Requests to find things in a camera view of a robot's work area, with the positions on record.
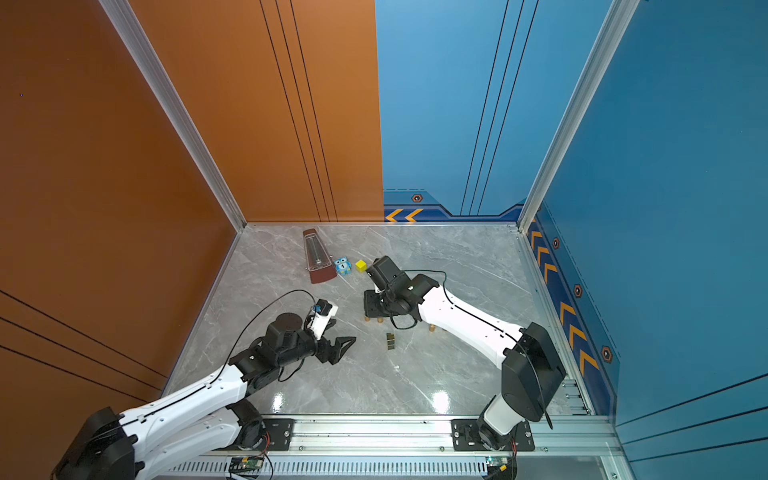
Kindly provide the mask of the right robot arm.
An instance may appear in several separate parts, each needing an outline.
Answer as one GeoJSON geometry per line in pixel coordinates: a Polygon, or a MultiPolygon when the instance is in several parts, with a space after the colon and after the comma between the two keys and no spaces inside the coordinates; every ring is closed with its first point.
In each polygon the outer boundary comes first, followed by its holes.
{"type": "Polygon", "coordinates": [[[490,450],[511,446],[526,422],[548,419],[566,369],[548,331],[496,318],[449,293],[424,272],[411,277],[383,256],[366,269],[375,288],[364,292],[367,317],[409,316],[415,324],[439,327],[487,357],[501,372],[501,386],[476,421],[480,442],[490,450]]]}

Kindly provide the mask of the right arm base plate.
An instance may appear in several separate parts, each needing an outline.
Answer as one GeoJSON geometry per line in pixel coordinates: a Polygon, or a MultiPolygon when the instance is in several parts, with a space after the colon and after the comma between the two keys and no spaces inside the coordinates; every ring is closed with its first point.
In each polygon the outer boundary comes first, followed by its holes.
{"type": "Polygon", "coordinates": [[[513,451],[533,452],[536,447],[530,424],[523,420],[501,435],[482,419],[453,419],[451,421],[455,451],[513,451]]]}

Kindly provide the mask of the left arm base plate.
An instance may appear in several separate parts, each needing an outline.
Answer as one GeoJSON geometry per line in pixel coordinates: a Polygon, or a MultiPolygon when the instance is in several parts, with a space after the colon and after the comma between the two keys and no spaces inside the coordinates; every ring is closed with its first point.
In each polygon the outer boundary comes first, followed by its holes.
{"type": "Polygon", "coordinates": [[[254,421],[241,429],[236,439],[222,450],[287,451],[293,437],[295,420],[289,417],[254,421]]]}

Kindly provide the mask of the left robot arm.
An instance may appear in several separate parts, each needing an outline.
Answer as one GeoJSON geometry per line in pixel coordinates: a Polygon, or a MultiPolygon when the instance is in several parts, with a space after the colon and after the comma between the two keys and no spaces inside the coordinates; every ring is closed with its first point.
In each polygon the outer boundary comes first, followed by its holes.
{"type": "Polygon", "coordinates": [[[54,479],[153,479],[204,453],[252,449],[264,437],[249,396],[314,357],[337,364],[352,336],[325,338],[330,315],[282,313],[263,336],[197,382],[140,407],[105,407],[87,418],[51,473],[54,479]]]}

